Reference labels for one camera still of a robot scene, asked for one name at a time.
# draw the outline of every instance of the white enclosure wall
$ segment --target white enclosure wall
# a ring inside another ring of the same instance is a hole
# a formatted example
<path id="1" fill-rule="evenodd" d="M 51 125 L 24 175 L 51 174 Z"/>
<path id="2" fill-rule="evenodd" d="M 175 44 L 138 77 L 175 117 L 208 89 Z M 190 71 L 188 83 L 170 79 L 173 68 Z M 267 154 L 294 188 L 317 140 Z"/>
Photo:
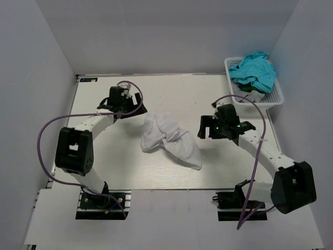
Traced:
<path id="1" fill-rule="evenodd" d="M 0 248 L 17 250 L 47 181 L 37 134 L 49 119 L 69 112 L 75 75 L 34 0 L 1 1 L 0 34 Z M 64 122 L 43 137 L 48 168 Z"/>
<path id="2" fill-rule="evenodd" d="M 333 249 L 333 1 L 300 0 L 271 53 L 285 103 L 271 111 L 281 146 L 314 171 L 314 218 Z"/>
<path id="3" fill-rule="evenodd" d="M 270 52 L 298 0 L 36 0 L 76 74 L 224 72 Z"/>

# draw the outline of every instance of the white cloth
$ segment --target white cloth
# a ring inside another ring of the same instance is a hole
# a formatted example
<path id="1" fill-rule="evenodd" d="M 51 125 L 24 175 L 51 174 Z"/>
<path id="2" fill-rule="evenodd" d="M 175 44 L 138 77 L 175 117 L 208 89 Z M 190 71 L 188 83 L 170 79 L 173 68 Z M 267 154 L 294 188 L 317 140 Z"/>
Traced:
<path id="1" fill-rule="evenodd" d="M 249 99 L 250 101 L 253 101 L 255 103 L 259 103 L 261 101 L 261 99 L 265 97 L 265 94 L 259 93 L 256 90 L 252 90 L 251 92 L 242 91 L 235 84 L 233 84 L 233 91 L 234 91 L 235 95 L 240 95 L 240 96 L 246 97 L 247 99 Z M 235 100 L 240 103 L 248 103 L 247 100 L 244 100 L 240 97 L 235 97 Z"/>
<path id="2" fill-rule="evenodd" d="M 147 152 L 158 146 L 187 163 L 186 167 L 201 169 L 201 153 L 196 141 L 169 113 L 148 113 L 145 118 L 141 149 Z"/>

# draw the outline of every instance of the laundry basket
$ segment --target laundry basket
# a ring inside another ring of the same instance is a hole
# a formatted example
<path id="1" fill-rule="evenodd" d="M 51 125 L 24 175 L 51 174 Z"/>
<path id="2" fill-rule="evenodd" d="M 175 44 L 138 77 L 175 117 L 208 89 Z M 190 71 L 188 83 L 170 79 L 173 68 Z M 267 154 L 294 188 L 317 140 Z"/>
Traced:
<path id="1" fill-rule="evenodd" d="M 230 57 L 224 60 L 224 66 L 225 66 L 225 71 L 227 73 L 227 78 L 228 78 L 228 83 L 229 83 L 229 88 L 230 88 L 230 93 L 234 94 L 233 90 L 233 84 L 234 81 L 230 79 L 229 76 L 229 68 L 231 68 L 233 65 L 240 63 L 244 58 L 243 57 Z M 254 106 L 251 103 L 240 103 L 236 101 L 234 97 L 232 97 L 233 103 L 235 106 L 238 106 L 239 108 L 247 108 L 247 107 L 253 107 Z M 280 85 L 275 78 L 274 82 L 274 87 L 273 91 L 269 94 L 265 94 L 265 97 L 261 99 L 259 103 L 256 103 L 260 109 L 269 109 L 275 105 L 280 105 L 284 101 Z"/>

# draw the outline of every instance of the white towel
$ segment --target white towel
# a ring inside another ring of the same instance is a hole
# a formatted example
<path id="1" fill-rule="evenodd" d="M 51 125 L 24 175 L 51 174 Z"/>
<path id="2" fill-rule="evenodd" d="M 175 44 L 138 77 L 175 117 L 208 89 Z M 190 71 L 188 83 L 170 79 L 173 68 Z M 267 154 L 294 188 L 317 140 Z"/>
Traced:
<path id="1" fill-rule="evenodd" d="M 188 163 L 190 168 L 201 169 L 201 153 L 196 141 L 169 113 L 148 113 L 145 118 L 141 149 L 147 152 L 158 146 Z"/>

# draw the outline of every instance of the white table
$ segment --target white table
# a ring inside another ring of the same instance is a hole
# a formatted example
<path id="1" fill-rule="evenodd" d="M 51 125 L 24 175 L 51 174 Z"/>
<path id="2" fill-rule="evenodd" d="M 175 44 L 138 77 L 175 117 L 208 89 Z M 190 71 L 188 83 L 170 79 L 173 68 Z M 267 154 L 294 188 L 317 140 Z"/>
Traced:
<path id="1" fill-rule="evenodd" d="M 149 111 L 170 111 L 194 136 L 201 115 L 210 115 L 210 104 L 227 94 L 225 76 L 135 76 L 98 78 L 80 83 L 72 113 L 94 112 L 121 80 L 137 83 Z M 268 221 L 248 221 L 236 231 L 237 222 L 219 222 L 214 190 L 250 177 L 253 158 L 228 140 L 200 140 L 203 167 L 195 171 L 171 161 L 163 150 L 144 154 L 139 147 L 144 116 L 117 121 L 94 142 L 94 167 L 112 189 L 132 190 L 125 221 L 75 220 L 80 189 L 54 183 L 41 190 L 25 244 L 37 250 L 91 249 L 312 249 L 323 247 L 309 206 L 287 215 L 268 214 Z M 83 119 L 71 119 L 74 126 Z M 247 119 L 259 131 L 259 118 Z M 267 121 L 267 139 L 274 140 Z M 61 170 L 56 177 L 75 181 Z M 258 181 L 272 181 L 262 166 Z"/>
<path id="2" fill-rule="evenodd" d="M 144 105 L 149 112 L 170 112 L 181 126 L 195 137 L 202 153 L 200 171 L 183 167 L 163 149 L 143 153 L 140 148 L 142 125 L 145 115 L 118 120 L 94 141 L 94 168 L 114 190 L 134 189 L 221 189 L 251 176 L 254 159 L 232 141 L 201 140 L 197 137 L 201 115 L 212 115 L 211 103 L 229 94 L 226 76 L 135 76 L 101 77 L 97 82 L 80 82 L 75 96 L 72 114 L 93 113 L 100 101 L 109 95 L 111 86 L 128 79 L 136 83 L 144 94 Z M 257 130 L 263 122 L 256 110 L 244 116 Z M 264 112 L 267 124 L 266 138 L 276 145 L 272 126 Z M 69 127 L 86 118 L 71 118 Z M 56 177 L 75 181 L 61 170 Z M 272 182 L 271 176 L 258 167 L 257 181 Z"/>

